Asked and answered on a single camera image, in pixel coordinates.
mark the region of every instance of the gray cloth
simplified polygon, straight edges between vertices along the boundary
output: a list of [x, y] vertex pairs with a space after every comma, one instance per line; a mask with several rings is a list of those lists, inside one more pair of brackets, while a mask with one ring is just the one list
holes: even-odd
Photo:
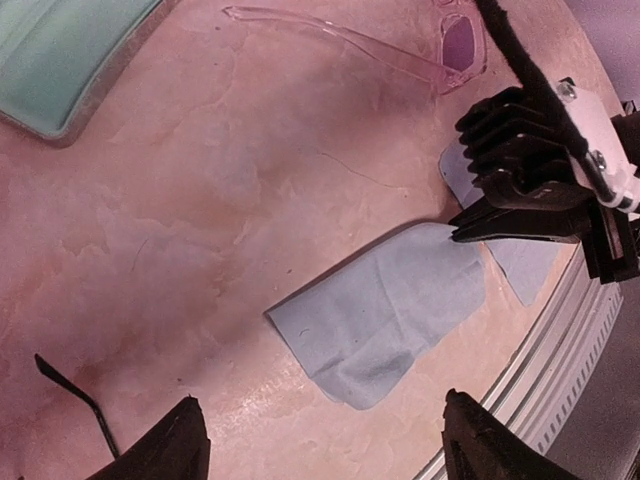
[[[440, 171], [460, 205], [467, 208], [482, 197], [482, 190], [472, 185], [474, 175], [467, 171], [469, 160], [464, 147], [456, 140], [440, 159]], [[560, 245], [534, 240], [491, 240], [487, 246], [502, 268], [511, 288], [523, 305], [533, 304], [549, 276]]]
[[422, 223], [270, 309], [309, 377], [335, 401], [373, 407], [485, 298], [477, 246]]

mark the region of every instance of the marble surface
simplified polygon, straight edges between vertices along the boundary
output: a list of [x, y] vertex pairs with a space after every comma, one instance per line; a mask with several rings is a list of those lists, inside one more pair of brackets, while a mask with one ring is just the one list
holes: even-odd
[[[503, 0], [549, 78], [613, 89], [560, 0]], [[82, 479], [181, 397], [203, 407], [211, 478], [411, 478], [440, 446], [444, 394], [481, 397], [551, 294], [524, 309], [490, 255], [487, 299], [366, 412], [310, 382], [262, 312], [392, 228], [459, 211], [438, 172], [454, 122], [515, 82], [488, 69], [436, 98], [338, 39], [184, 0], [87, 130], [55, 150], [0, 125], [0, 477]], [[424, 0], [274, 0], [435, 56]]]

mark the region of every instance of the cloth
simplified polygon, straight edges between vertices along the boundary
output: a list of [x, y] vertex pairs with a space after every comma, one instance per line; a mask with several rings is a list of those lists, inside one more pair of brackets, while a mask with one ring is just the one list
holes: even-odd
[[266, 312], [331, 399], [373, 407], [483, 304], [478, 247], [453, 243], [451, 232], [409, 227]]
[[[440, 158], [440, 171], [460, 205], [467, 208], [482, 197], [482, 190], [472, 185], [474, 175], [467, 171], [469, 160], [464, 147], [456, 140]], [[533, 304], [549, 276], [560, 245], [535, 240], [490, 240], [487, 246], [502, 268], [511, 288], [523, 305]]]

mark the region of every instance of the metal bolt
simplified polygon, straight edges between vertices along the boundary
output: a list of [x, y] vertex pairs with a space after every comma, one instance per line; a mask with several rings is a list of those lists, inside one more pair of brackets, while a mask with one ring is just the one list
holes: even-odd
[[593, 150], [592, 152], [589, 152], [589, 157], [591, 161], [596, 164], [596, 167], [598, 167], [598, 169], [607, 169], [607, 161], [604, 159], [604, 155], [602, 155], [602, 152], [600, 152], [600, 150]]
[[576, 98], [578, 98], [578, 94], [576, 93], [575, 88], [573, 88], [573, 85], [571, 85], [569, 82], [560, 82], [558, 84], [557, 91], [562, 100], [567, 103], [573, 102]]

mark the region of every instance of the sunglasses lens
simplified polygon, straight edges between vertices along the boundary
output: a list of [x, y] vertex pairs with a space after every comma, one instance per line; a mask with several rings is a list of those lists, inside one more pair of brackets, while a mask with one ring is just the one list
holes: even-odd
[[459, 72], [473, 65], [475, 40], [473, 27], [467, 17], [459, 17], [444, 32], [442, 39], [442, 63]]

